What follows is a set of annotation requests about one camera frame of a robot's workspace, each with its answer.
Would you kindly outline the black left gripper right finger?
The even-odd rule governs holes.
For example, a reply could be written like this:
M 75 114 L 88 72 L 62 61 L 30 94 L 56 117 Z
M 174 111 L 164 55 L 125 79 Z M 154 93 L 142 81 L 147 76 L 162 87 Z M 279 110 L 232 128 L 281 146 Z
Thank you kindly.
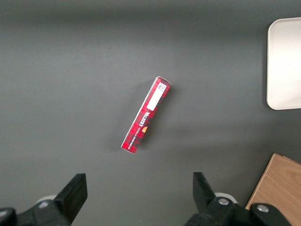
M 196 226 L 227 226 L 234 215 L 235 203 L 217 197 L 201 172 L 193 173 L 193 198 L 198 209 Z

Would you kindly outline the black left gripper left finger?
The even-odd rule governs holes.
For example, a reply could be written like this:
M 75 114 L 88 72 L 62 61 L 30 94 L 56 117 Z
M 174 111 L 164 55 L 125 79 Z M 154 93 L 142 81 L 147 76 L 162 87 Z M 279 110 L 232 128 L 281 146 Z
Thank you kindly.
M 84 173 L 76 174 L 54 199 L 44 199 L 33 207 L 35 226 L 70 226 L 87 199 Z

